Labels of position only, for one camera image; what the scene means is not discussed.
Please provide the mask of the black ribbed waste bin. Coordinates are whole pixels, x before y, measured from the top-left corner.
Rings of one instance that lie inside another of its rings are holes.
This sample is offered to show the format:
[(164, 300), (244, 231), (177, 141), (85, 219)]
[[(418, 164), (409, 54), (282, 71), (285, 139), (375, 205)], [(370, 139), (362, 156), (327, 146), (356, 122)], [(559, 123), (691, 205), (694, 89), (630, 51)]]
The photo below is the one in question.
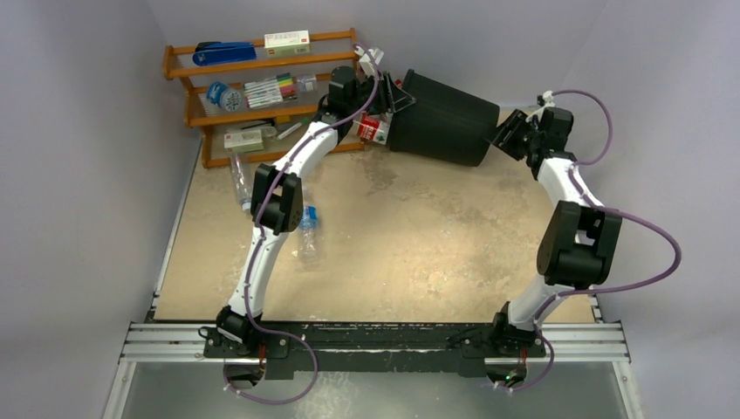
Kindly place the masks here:
[(401, 89), (415, 103), (395, 113), (387, 145), (392, 152), (419, 155), (461, 165), (479, 166), (488, 139), (496, 131), (499, 105), (407, 71)]

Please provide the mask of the wooden three-tier shelf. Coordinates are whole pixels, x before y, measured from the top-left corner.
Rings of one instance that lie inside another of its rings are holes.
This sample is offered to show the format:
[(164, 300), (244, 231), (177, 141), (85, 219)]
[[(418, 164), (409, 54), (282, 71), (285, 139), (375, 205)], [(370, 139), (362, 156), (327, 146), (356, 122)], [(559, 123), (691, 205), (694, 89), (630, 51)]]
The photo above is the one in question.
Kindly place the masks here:
[(185, 94), (184, 123), (201, 132), (205, 168), (229, 164), (223, 145), (228, 127), (252, 121), (280, 126), (314, 113), (330, 79), (330, 64), (358, 66), (353, 44), (357, 31), (312, 32), (300, 54), (279, 58), (262, 39), (253, 40), (256, 57), (216, 65), (199, 65), (206, 45), (164, 49), (162, 72), (177, 79)]

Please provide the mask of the blue label clear bottle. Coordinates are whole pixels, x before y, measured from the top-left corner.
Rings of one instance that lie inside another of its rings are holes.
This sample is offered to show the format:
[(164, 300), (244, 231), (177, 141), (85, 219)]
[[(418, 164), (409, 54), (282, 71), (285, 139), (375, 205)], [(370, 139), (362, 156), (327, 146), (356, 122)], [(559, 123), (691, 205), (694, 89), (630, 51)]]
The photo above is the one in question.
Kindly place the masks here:
[(312, 204), (306, 204), (299, 222), (298, 257), (305, 264), (315, 264), (319, 260), (319, 217)]

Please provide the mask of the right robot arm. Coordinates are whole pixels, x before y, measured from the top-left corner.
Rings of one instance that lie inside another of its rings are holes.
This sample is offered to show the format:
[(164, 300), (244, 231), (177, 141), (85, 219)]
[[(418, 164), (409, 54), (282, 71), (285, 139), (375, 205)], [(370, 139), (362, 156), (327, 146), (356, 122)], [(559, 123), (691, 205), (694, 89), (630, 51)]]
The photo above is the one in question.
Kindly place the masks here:
[(622, 219), (609, 215), (585, 186), (574, 154), (565, 151), (574, 117), (549, 106), (539, 114), (513, 111), (491, 144), (525, 161), (553, 204), (537, 251), (537, 275), (518, 297), (504, 304), (490, 331), (499, 354), (513, 354), (538, 339), (536, 328), (561, 299), (603, 284), (611, 270)]

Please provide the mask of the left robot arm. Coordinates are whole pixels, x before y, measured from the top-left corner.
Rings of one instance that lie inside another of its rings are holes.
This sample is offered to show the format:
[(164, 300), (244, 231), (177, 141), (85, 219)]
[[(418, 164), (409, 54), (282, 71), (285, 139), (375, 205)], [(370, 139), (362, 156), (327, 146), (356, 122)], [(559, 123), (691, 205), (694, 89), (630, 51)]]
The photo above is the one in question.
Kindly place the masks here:
[(303, 180), (345, 139), (357, 116), (393, 112), (396, 87), (388, 72), (370, 69), (359, 79), (349, 66), (335, 68), (303, 136), (283, 157), (257, 167), (249, 208), (249, 253), (235, 291), (216, 316), (217, 335), (210, 342), (240, 357), (259, 349), (267, 335), (259, 323), (266, 286), (284, 242), (300, 225)]

